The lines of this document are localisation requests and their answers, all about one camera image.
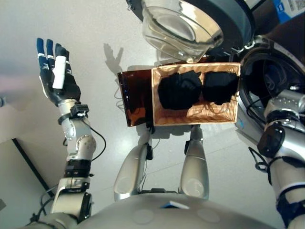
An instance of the robotic arm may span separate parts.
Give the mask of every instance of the robotic arm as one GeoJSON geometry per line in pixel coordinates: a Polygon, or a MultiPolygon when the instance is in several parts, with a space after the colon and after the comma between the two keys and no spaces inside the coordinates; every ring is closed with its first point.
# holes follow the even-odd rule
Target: robotic arm
{"type": "Polygon", "coordinates": [[[58,123],[67,139],[68,157],[64,176],[60,179],[51,214],[26,228],[71,228],[91,215],[90,168],[96,142],[87,120],[88,106],[80,103],[81,91],[72,75],[69,52],[53,41],[37,39],[40,80],[45,96],[60,110],[58,123]]]}
{"type": "Polygon", "coordinates": [[[305,228],[305,127],[300,121],[305,95],[289,90],[270,99],[264,116],[264,134],[258,144],[267,158],[268,179],[276,208],[286,227],[305,228]]]}

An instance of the black cable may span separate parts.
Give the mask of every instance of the black cable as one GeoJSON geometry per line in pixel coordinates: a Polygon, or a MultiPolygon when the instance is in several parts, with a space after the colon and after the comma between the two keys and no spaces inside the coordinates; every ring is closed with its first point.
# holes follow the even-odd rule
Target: black cable
{"type": "Polygon", "coordinates": [[[66,138],[63,140],[62,145],[63,145],[63,146],[68,146],[68,144],[67,144],[67,139],[66,139],[66,138]]]}
{"type": "Polygon", "coordinates": [[[43,209],[47,206],[48,203],[50,203],[52,200],[54,200],[54,197],[51,197],[50,199],[48,199],[43,205],[42,207],[39,209],[37,215],[35,215],[35,213],[33,213],[32,217],[30,218],[30,223],[28,223],[26,226],[30,225],[32,222],[38,222],[40,215],[43,211],[43,209]]]}
{"type": "Polygon", "coordinates": [[[267,173],[268,172],[268,168],[269,168],[269,165],[268,163],[266,162],[266,160],[263,158],[262,155],[260,155],[259,153],[257,153],[253,148],[251,147],[248,147],[250,153],[252,154],[254,160],[255,160],[255,168],[261,172],[264,172],[264,173],[267,173]],[[259,162],[257,161],[255,155],[256,154],[262,161],[259,162]]]}
{"type": "Polygon", "coordinates": [[[252,7],[251,12],[260,7],[266,0],[260,0],[255,6],[252,7]]]}
{"type": "Polygon", "coordinates": [[[46,202],[44,202],[44,204],[42,205],[42,207],[39,209],[38,213],[37,213],[37,217],[38,219],[40,218],[41,212],[43,211],[43,209],[47,206],[48,203],[50,203],[52,200],[54,200],[54,197],[51,197],[50,199],[48,199],[46,202]]]}
{"type": "Polygon", "coordinates": [[[262,118],[260,118],[254,111],[250,110],[250,108],[252,108],[253,105],[254,105],[255,103],[257,103],[258,101],[261,101],[261,100],[262,100],[262,99],[259,98],[259,99],[255,100],[254,102],[250,103],[250,105],[247,106],[246,112],[247,112],[247,115],[248,115],[250,118],[252,118],[252,119],[254,119],[254,120],[256,120],[256,121],[260,121],[260,122],[262,122],[263,124],[265,124],[265,123],[266,123],[265,120],[263,120],[262,118]]]}
{"type": "Polygon", "coordinates": [[[82,119],[81,121],[82,121],[85,125],[87,125],[93,132],[95,132],[98,136],[100,136],[100,137],[103,139],[104,143],[105,143],[104,149],[100,152],[100,154],[98,154],[94,159],[92,159],[92,161],[94,161],[94,160],[96,160],[100,155],[102,155],[102,153],[105,151],[105,149],[106,149],[106,140],[105,140],[105,138],[103,137],[103,135],[101,135],[99,132],[97,132],[96,130],[94,130],[89,124],[85,123],[85,121],[84,121],[83,119],[82,119]]]}
{"type": "MultiPolygon", "coordinates": [[[[41,207],[43,206],[42,200],[43,200],[44,195],[46,195],[47,193],[51,192],[51,191],[52,191],[53,189],[55,189],[57,186],[58,186],[58,184],[55,185],[55,186],[53,186],[53,187],[51,187],[50,189],[48,189],[45,193],[43,193],[43,194],[40,196],[40,206],[41,206],[41,207]]],[[[45,210],[44,208],[42,209],[42,212],[43,212],[43,214],[44,214],[45,216],[47,215],[46,210],[45,210]]]]}

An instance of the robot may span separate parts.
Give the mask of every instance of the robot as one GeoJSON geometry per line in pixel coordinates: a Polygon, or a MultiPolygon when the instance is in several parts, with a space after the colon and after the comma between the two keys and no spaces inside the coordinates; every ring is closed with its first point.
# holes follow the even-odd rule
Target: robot
{"type": "MultiPolygon", "coordinates": [[[[208,200],[209,178],[199,125],[192,126],[185,146],[185,161],[178,192],[142,190],[145,161],[152,159],[151,130],[147,130],[126,157],[114,185],[115,203],[91,216],[90,167],[96,142],[88,121],[88,106],[69,63],[69,52],[47,40],[37,39],[40,80],[45,96],[59,108],[58,123],[68,143],[68,157],[51,212],[36,217],[23,229],[73,228],[201,228],[269,229],[252,218],[208,200]]],[[[305,95],[284,90],[269,100],[264,134],[257,146],[277,199],[276,208],[289,229],[305,228],[305,126],[299,113],[305,95]]]]}

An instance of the white floor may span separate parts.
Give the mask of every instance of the white floor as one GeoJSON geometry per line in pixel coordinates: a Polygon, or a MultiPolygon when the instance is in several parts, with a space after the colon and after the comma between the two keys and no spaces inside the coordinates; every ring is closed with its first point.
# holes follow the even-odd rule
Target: white floor
{"type": "MultiPolygon", "coordinates": [[[[107,140],[104,154],[92,164],[93,213],[113,202],[112,186],[120,166],[137,144],[143,127],[127,127],[116,73],[154,65],[159,52],[141,34],[141,22],[125,0],[0,0],[0,141],[17,137],[49,184],[62,177],[66,149],[57,125],[58,109],[42,93],[36,38],[51,38],[70,51],[72,71],[81,88],[89,120],[107,140]]],[[[210,176],[210,199],[275,228],[283,223],[266,174],[254,169],[247,145],[233,124],[203,125],[210,176]]],[[[157,128],[154,160],[148,163],[144,188],[177,189],[189,139],[184,127],[157,128]]],[[[97,136],[98,149],[103,148],[97,136]]]]}

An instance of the wicker basket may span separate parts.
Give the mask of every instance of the wicker basket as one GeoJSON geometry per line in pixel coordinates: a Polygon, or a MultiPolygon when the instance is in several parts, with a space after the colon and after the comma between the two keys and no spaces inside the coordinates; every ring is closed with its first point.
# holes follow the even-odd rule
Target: wicker basket
{"type": "Polygon", "coordinates": [[[185,73],[194,70],[201,72],[200,80],[204,82],[207,72],[229,72],[240,76],[240,63],[197,63],[166,65],[152,69],[152,109],[155,126],[190,125],[201,123],[235,123],[237,120],[238,95],[232,96],[229,103],[216,105],[205,101],[200,95],[199,102],[188,110],[164,109],[160,103],[158,86],[162,78],[174,73],[185,73]]]}

